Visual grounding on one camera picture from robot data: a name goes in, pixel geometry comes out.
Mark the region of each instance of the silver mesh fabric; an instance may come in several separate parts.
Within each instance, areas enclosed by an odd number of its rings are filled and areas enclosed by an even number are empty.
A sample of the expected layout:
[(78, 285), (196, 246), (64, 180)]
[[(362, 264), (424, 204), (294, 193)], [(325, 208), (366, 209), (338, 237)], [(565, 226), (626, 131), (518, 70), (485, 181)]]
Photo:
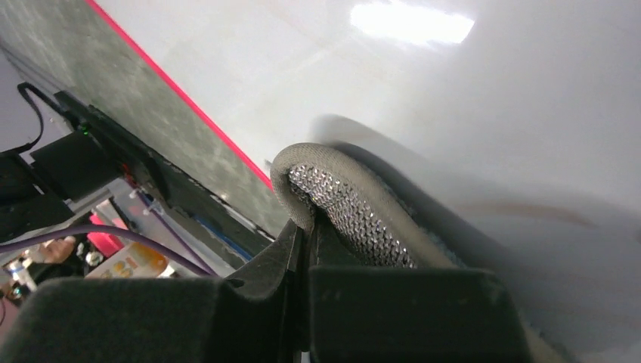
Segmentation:
[(365, 200), (349, 184), (308, 165), (290, 170), (294, 193), (313, 209), (321, 208), (352, 252), (368, 265), (415, 267), (407, 248), (395, 239)]

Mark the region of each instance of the red object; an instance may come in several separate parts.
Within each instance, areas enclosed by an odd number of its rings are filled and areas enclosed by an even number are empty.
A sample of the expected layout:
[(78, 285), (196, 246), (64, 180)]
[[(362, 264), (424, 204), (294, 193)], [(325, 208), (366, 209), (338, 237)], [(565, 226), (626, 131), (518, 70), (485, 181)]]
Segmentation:
[(122, 40), (127, 43), (127, 45), (132, 47), (132, 49), (138, 54), (138, 56), (140, 56), (140, 58), (142, 58), (143, 61), (147, 63), (147, 65), (151, 67), (151, 69), (156, 72), (156, 74), (163, 81), (165, 81), (165, 83), (172, 90), (174, 90), (174, 92), (176, 92), (176, 94), (189, 106), (189, 108), (191, 108), (192, 111), (196, 113), (198, 117), (200, 117), (205, 125), (207, 125), (222, 140), (222, 142), (224, 142), (236, 154), (236, 156), (238, 156), (247, 165), (247, 167), (249, 167), (249, 169), (253, 171), (254, 174), (256, 174), (256, 176), (258, 176), (259, 179), (261, 179), (262, 182), (265, 183), (265, 185), (268, 186), (268, 188), (273, 189), (271, 187), (271, 180), (269, 180), (269, 177), (267, 177), (267, 175), (262, 170), (260, 170), (260, 168), (256, 164), (254, 164), (253, 161), (251, 161), (251, 159), (240, 149), (240, 147), (238, 147), (229, 138), (229, 136), (227, 136), (221, 130), (221, 128), (218, 127), (218, 125), (216, 125), (213, 120), (209, 118), (209, 116), (207, 116), (205, 111), (198, 107), (196, 102), (189, 98), (187, 93), (185, 93), (185, 91), (183, 91), (182, 88), (180, 88), (178, 84), (176, 84), (176, 82), (174, 82), (173, 79), (171, 79), (169, 75), (165, 73), (165, 71), (160, 68), (160, 66), (156, 64), (156, 62), (154, 62), (153, 59), (151, 59), (151, 57), (147, 53), (145, 53), (145, 51), (138, 44), (136, 44), (134, 39), (132, 39), (131, 36), (129, 36), (129, 34), (127, 34), (125, 30), (121, 28), (120, 25), (118, 25), (118, 23), (116, 23), (116, 21), (112, 19), (104, 9), (96, 3), (95, 0), (86, 0), (86, 2), (87, 4), (89, 4), (89, 6), (91, 6), (92, 9), (94, 9), (96, 13), (98, 13), (98, 15), (105, 21), (105, 23), (111, 26), (111, 29), (113, 29), (116, 34), (118, 34), (118, 36), (120, 36), (120, 38), (122, 38)]
[[(95, 225), (105, 225), (104, 222), (102, 222), (102, 220), (95, 214), (91, 215), (91, 217), (89, 217), (89, 220)], [(127, 228), (119, 219), (114, 220), (113, 222), (116, 227)], [(105, 257), (110, 257), (125, 246), (122, 242), (120, 242), (118, 237), (107, 233), (90, 232), (87, 233), (87, 238)]]

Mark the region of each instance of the red line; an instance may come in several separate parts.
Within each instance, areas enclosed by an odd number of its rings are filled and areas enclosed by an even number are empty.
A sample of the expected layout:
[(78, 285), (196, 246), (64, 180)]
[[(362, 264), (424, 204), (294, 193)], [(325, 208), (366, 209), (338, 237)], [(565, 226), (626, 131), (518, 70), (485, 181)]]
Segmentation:
[(118, 23), (114, 19), (112, 19), (109, 14), (103, 8), (101, 8), (100, 5), (96, 3), (95, 0), (85, 0), (89, 6), (91, 6), (96, 13), (109, 25), (111, 26), (111, 29), (113, 29), (122, 40), (125, 41), (132, 49), (140, 56), (145, 63), (151, 69), (156, 72), (156, 74), (163, 80), (165, 83), (176, 92), (176, 94), (182, 98), (182, 100), (192, 109), (193, 112), (200, 117), (200, 119), (205, 123), (205, 125), (209, 126), (209, 128), (224, 142), (248, 167), (250, 170), (252, 170), (256, 176), (258, 176), (264, 183), (265, 185), (268, 186), (268, 188), (272, 189), (271, 187), (271, 181), (269, 178), (266, 176), (266, 174), (260, 170), (260, 168), (253, 162), (251, 159), (227, 136), (221, 129), (218, 127), (212, 119), (207, 116), (205, 111), (203, 111), (194, 100), (192, 100), (187, 93), (185, 93), (182, 88), (180, 88), (176, 82), (174, 82), (165, 71), (160, 68), (156, 62), (151, 59), (151, 57), (145, 53), (145, 51), (134, 41), (134, 39), (129, 36), (125, 30), (123, 30)]

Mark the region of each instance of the brown smear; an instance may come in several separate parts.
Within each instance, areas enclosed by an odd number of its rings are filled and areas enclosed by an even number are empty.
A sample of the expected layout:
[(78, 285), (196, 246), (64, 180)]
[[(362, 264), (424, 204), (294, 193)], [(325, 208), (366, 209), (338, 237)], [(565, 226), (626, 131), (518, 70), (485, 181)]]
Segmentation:
[(454, 209), (463, 216), (515, 216), (525, 218), (549, 219), (586, 228), (595, 228), (596, 224), (586, 216), (573, 210), (556, 206), (541, 206), (530, 203), (511, 202), (477, 202), (459, 204)]

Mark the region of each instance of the gray marbled surface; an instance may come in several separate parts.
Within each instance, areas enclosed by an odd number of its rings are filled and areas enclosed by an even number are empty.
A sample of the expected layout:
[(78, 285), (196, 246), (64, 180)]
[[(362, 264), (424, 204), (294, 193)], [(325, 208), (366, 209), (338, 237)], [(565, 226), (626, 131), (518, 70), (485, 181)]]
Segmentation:
[(0, 36), (85, 102), (277, 235), (272, 192), (83, 0), (2, 0)]

